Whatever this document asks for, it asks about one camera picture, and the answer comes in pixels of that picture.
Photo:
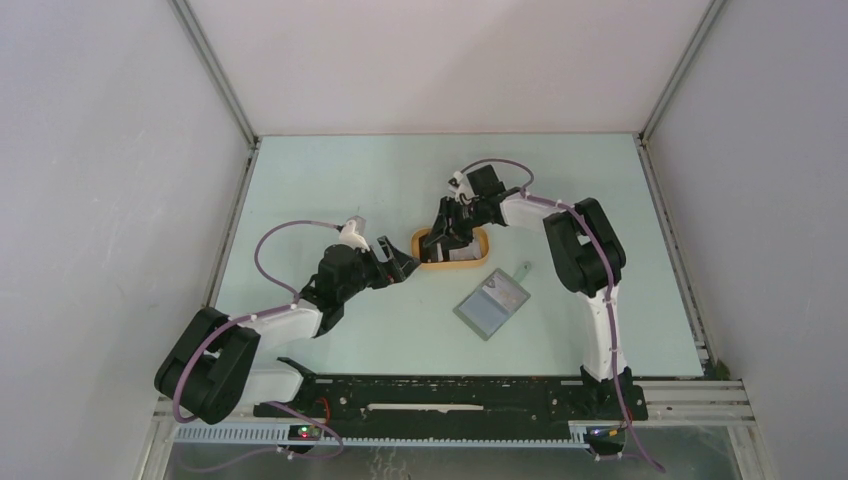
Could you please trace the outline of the white printed credit card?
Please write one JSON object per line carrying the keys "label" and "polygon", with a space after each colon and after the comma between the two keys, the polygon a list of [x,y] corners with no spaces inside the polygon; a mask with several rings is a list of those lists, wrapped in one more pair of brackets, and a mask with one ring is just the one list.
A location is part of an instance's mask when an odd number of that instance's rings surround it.
{"label": "white printed credit card", "polygon": [[519,282],[500,269],[483,281],[482,291],[509,314],[517,312],[531,297]]}

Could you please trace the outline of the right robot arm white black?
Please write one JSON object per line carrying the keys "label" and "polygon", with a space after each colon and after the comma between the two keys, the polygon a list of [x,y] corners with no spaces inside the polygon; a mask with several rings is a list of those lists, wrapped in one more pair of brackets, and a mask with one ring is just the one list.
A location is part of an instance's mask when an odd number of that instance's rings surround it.
{"label": "right robot arm white black", "polygon": [[596,418],[610,416],[622,403],[621,392],[611,381],[627,369],[617,320],[626,254],[600,202],[589,197],[566,204],[518,187],[471,199],[446,196],[430,231],[415,245],[424,257],[435,249],[435,257],[446,260],[450,251],[474,241],[476,228],[488,224],[545,235],[559,281],[588,305],[589,342],[581,370],[596,381],[581,392],[583,408]]}

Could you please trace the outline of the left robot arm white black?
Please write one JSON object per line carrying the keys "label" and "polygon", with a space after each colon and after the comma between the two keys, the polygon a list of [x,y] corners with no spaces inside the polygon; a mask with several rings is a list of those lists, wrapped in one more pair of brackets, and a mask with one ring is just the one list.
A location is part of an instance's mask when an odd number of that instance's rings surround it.
{"label": "left robot arm white black", "polygon": [[277,400],[292,416],[316,403],[315,388],[296,367],[262,367],[258,358],[294,340],[332,330],[347,301],[360,292],[407,280],[421,265],[387,237],[374,248],[333,244],[293,302],[231,317],[213,307],[198,310],[158,368],[154,386],[172,402],[179,423],[216,424],[247,401]]}

